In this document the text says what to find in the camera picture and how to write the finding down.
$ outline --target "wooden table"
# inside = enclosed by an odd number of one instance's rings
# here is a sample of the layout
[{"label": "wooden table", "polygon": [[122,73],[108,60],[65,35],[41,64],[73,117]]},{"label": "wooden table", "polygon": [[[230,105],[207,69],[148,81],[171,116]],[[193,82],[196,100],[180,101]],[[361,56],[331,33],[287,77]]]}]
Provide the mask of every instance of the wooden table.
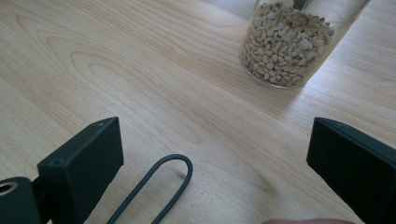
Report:
[{"label": "wooden table", "polygon": [[[361,221],[305,162],[314,117],[396,147],[396,2],[374,0],[303,87],[263,86],[237,54],[254,0],[0,2],[0,179],[99,119],[125,165],[87,223],[105,223],[150,166],[194,174],[163,223]],[[118,223],[150,223],[183,181],[166,164]]]}]

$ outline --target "jar of pebbles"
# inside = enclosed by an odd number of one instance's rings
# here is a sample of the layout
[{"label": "jar of pebbles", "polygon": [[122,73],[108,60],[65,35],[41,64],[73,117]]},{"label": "jar of pebbles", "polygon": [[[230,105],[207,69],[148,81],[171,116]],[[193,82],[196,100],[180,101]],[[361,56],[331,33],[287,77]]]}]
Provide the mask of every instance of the jar of pebbles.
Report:
[{"label": "jar of pebbles", "polygon": [[239,60],[257,80],[297,88],[311,78],[370,0],[257,0]]}]

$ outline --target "black cable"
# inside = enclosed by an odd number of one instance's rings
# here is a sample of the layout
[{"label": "black cable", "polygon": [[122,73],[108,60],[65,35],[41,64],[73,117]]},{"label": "black cable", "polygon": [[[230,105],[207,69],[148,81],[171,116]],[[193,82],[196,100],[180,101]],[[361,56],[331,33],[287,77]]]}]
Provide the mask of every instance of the black cable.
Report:
[{"label": "black cable", "polygon": [[149,179],[154,175],[154,173],[160,168],[161,165],[166,163],[167,161],[173,161],[173,160],[179,160],[179,161],[184,161],[187,164],[187,176],[183,181],[183,184],[181,184],[180,188],[177,190],[175,196],[171,199],[171,201],[165,206],[165,208],[161,211],[161,213],[152,221],[152,223],[157,224],[160,223],[160,221],[165,217],[165,215],[171,210],[172,206],[177,202],[178,198],[181,196],[183,193],[184,189],[189,185],[191,177],[192,177],[192,163],[190,159],[186,156],[179,155],[179,154],[173,154],[169,156],[165,156],[159,161],[157,161],[151,169],[148,171],[148,173],[143,177],[143,179],[139,182],[139,184],[136,185],[136,187],[132,190],[132,192],[126,197],[126,199],[123,201],[123,203],[120,205],[120,207],[116,210],[116,212],[111,216],[111,218],[108,220],[107,224],[113,224],[117,221],[117,219],[121,216],[122,212],[126,209],[128,204],[134,199],[134,197],[137,195],[137,193],[146,185],[146,183],[149,181]]}]

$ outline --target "black wire loop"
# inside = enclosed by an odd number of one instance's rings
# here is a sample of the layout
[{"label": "black wire loop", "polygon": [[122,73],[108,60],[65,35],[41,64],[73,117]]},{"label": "black wire loop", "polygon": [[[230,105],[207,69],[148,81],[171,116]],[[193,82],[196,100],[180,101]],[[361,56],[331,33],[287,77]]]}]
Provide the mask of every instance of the black wire loop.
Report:
[{"label": "black wire loop", "polygon": [[154,173],[160,168],[161,165],[168,161],[184,161],[187,164],[187,175],[186,178],[183,181],[183,184],[181,184],[180,188],[177,190],[176,194],[174,197],[171,199],[171,201],[165,206],[165,208],[161,211],[161,213],[152,221],[153,224],[160,223],[160,221],[165,217],[165,215],[171,210],[173,205],[177,202],[178,198],[181,196],[183,191],[186,189],[186,187],[189,185],[191,177],[192,177],[192,163],[190,159],[186,156],[180,155],[180,154],[173,154],[169,156],[165,156],[159,161],[157,161],[151,169],[147,172],[147,174],[143,177],[143,179],[139,182],[139,184],[136,185],[136,187],[132,190],[132,192],[126,197],[126,199],[123,201],[123,203],[120,205],[120,207],[116,210],[116,212],[111,216],[111,218],[108,220],[107,224],[114,224],[117,219],[121,216],[122,212],[126,209],[126,207],[131,203],[131,201],[134,199],[134,197],[137,195],[137,193],[146,185],[146,183],[149,181],[149,179],[154,175]]}]

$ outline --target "tabletop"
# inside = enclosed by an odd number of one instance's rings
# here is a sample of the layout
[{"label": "tabletop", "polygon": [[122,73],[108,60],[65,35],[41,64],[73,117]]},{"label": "tabletop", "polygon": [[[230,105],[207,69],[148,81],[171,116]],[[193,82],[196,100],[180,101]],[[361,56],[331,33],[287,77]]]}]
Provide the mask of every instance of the tabletop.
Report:
[{"label": "tabletop", "polygon": [[[125,164],[86,223],[105,223],[173,153],[194,173],[163,223],[362,223],[305,159],[315,117],[396,147],[396,2],[371,1],[293,90],[264,86],[238,60],[254,3],[0,1],[0,179],[35,179],[84,127],[119,117]],[[186,172],[165,164],[118,223],[150,223]]]}]

